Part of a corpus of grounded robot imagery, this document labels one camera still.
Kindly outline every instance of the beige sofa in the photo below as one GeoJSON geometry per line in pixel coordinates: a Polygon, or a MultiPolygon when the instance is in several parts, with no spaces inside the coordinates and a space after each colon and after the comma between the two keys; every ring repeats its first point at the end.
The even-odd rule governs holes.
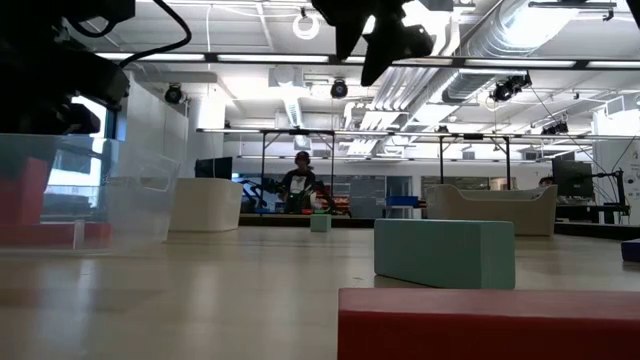
{"type": "Polygon", "coordinates": [[[228,231],[238,228],[242,185],[226,179],[178,179],[170,231],[228,231]]]}
{"type": "Polygon", "coordinates": [[[516,235],[551,236],[558,188],[524,191],[464,191],[436,185],[426,191],[427,217],[513,223],[516,235]]]}

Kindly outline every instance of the blue object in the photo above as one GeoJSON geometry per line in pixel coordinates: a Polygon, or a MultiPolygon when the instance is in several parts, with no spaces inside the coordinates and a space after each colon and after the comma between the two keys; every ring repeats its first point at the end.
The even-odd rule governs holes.
{"type": "Polygon", "coordinates": [[[387,196],[387,206],[418,206],[418,197],[387,196]]]}
{"type": "Polygon", "coordinates": [[[623,241],[620,247],[622,260],[640,262],[640,239],[623,241]]]}

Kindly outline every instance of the red foam block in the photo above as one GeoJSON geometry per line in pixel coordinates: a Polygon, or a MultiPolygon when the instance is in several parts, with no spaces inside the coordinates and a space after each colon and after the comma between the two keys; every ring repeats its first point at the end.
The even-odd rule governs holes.
{"type": "MultiPolygon", "coordinates": [[[[72,249],[74,230],[73,223],[0,224],[0,248],[72,249]]],[[[84,239],[75,245],[79,248],[106,248],[111,242],[111,235],[111,224],[85,223],[84,239]]]]}
{"type": "Polygon", "coordinates": [[[45,161],[29,158],[18,178],[0,179],[0,224],[40,222],[48,175],[45,161]]]}
{"type": "Polygon", "coordinates": [[[342,289],[338,360],[637,358],[640,293],[342,289]]]}

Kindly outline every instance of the red cushion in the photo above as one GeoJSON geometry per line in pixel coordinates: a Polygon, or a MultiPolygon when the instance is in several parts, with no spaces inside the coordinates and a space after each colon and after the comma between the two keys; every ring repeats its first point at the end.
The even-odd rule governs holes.
{"type": "Polygon", "coordinates": [[[640,293],[342,289],[338,360],[636,358],[640,293]]]}

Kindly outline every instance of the man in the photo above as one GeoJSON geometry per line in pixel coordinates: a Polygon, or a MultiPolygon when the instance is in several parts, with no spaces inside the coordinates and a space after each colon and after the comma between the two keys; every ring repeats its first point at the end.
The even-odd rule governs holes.
{"type": "Polygon", "coordinates": [[[285,213],[299,213],[302,209],[311,208],[308,190],[316,182],[316,175],[311,171],[313,167],[309,166],[311,159],[308,152],[300,151],[296,154],[294,162],[297,168],[289,171],[282,180],[287,189],[287,192],[282,194],[285,213]]]}
{"type": "Polygon", "coordinates": [[[538,181],[538,187],[547,187],[551,185],[553,185],[553,177],[551,176],[543,177],[538,181]]]}

